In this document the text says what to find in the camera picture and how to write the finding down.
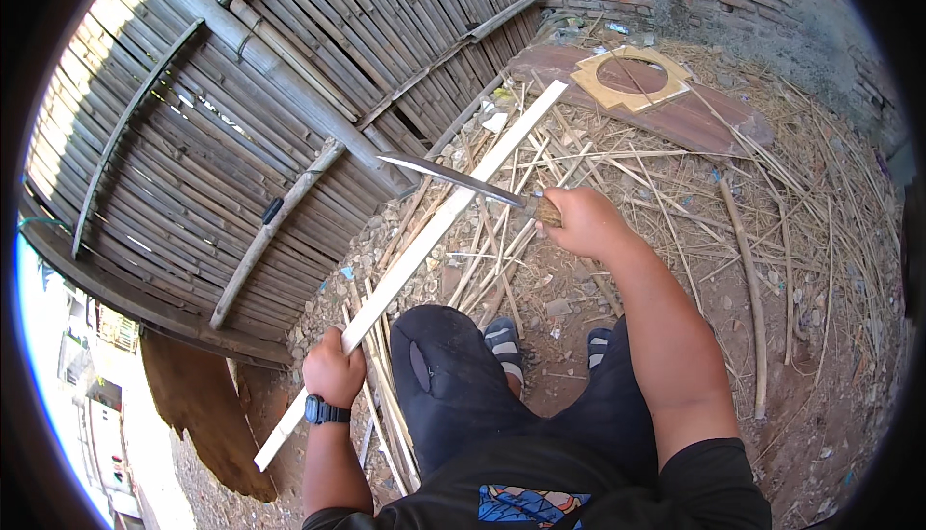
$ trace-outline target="wooden handle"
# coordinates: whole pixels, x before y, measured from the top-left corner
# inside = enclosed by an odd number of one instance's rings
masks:
[[[556,228],[561,228],[563,226],[563,218],[559,214],[557,205],[544,197],[539,197],[537,199],[537,212],[535,218],[543,224],[549,224]]]

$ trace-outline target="leg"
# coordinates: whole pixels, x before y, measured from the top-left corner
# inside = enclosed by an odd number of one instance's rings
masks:
[[[575,403],[543,424],[544,433],[598,451],[632,483],[654,489],[658,461],[653,420],[633,376],[627,322],[621,317],[611,331],[594,329],[589,338],[607,339],[605,356]]]
[[[420,305],[392,330],[393,378],[422,477],[472,442],[524,435],[540,418],[508,387],[469,317]]]

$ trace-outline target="hand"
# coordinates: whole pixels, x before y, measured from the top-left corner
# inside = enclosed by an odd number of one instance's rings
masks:
[[[350,355],[341,351],[341,330],[329,327],[302,363],[306,391],[337,408],[350,408],[367,376],[367,360],[358,347]]]
[[[538,221],[537,227],[574,255],[604,260],[613,254],[616,245],[633,235],[617,207],[594,189],[549,187],[544,196],[557,205],[563,226],[557,228]]]

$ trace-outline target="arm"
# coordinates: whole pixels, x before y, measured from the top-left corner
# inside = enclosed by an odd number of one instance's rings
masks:
[[[341,331],[329,327],[302,364],[306,391],[338,408],[349,408],[367,376],[363,350],[341,352]],[[350,440],[350,423],[308,426],[306,469],[302,474],[302,504],[307,516],[325,508],[350,508],[373,513],[360,462]]]
[[[569,252],[600,260],[624,301],[633,374],[653,416],[659,468],[703,439],[737,437],[721,349],[672,273],[611,202],[593,189],[546,189]]]

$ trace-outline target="brick wall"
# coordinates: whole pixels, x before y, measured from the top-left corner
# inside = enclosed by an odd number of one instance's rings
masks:
[[[892,154],[906,140],[889,74],[850,0],[546,0],[634,31],[721,45],[848,114]]]

